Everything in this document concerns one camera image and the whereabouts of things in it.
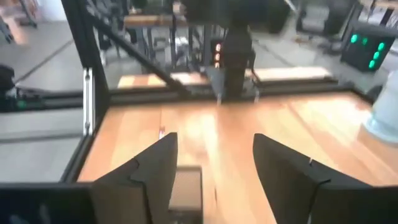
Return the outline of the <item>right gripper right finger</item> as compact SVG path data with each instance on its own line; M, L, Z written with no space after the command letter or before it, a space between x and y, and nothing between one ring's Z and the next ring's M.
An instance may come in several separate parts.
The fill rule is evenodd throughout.
M277 223L307 223L323 184L368 186L264 134L254 135L252 152L258 178Z

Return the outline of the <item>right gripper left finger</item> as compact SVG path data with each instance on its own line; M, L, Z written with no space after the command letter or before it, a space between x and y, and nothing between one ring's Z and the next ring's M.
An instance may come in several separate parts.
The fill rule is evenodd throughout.
M97 222L168 223L177 154L177 133L169 133L94 181L91 196Z

